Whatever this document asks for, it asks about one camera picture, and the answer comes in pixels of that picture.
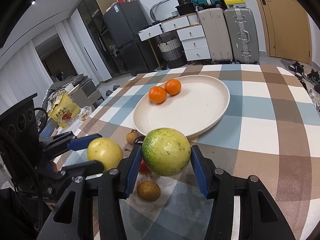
blue gripper pad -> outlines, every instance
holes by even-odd
[[[208,199],[209,197],[209,188],[208,188],[208,180],[207,180],[207,175],[204,171],[204,168],[201,164],[200,158],[204,160],[204,157],[202,156],[202,153],[198,154],[197,152],[200,152],[200,149],[198,146],[192,146],[191,147],[191,165],[193,168],[193,171],[196,176],[196,180],[198,183],[198,187],[200,189],[201,194],[204,195],[205,198]]]
[[[96,133],[96,134],[88,135],[88,136],[85,136],[85,137],[73,139],[68,143],[68,149],[69,150],[73,150],[73,151],[79,151],[79,150],[87,149],[89,144],[94,139],[97,139],[97,138],[100,138],[100,137],[102,137],[102,135]]]
[[[138,172],[140,169],[141,161],[142,161],[142,148],[141,146],[139,146],[137,151],[135,152],[134,158],[129,168],[129,172],[125,178],[124,195],[127,198],[133,192],[134,185],[136,184]]]

baseboard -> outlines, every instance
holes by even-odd
[[[268,57],[268,52],[264,50],[259,51],[260,57]]]
[[[317,71],[320,71],[320,67],[317,63],[315,63],[314,61],[311,63],[311,67],[316,68]]]

refrigerator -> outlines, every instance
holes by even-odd
[[[149,42],[141,41],[138,35],[148,26],[138,2],[116,3],[103,15],[103,20],[131,75],[158,66]]]

orange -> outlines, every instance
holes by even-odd
[[[180,92],[181,83],[177,79],[171,79],[166,82],[164,89],[170,96],[174,96]]]
[[[163,103],[167,98],[167,93],[163,87],[153,87],[149,91],[149,99],[153,103]]]

white curtain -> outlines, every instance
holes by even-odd
[[[95,85],[99,84],[99,79],[94,73],[90,63],[87,61],[86,57],[83,55],[82,50],[76,38],[73,35],[73,32],[70,28],[70,25],[67,20],[63,20],[56,24],[56,28],[59,34],[59,37],[62,41],[63,47],[65,48],[73,66],[75,67],[78,74],[84,74],[92,78],[92,81]]]
[[[33,99],[35,107],[41,107],[52,84],[32,41],[29,41],[0,69],[0,114],[34,93],[38,93]]]

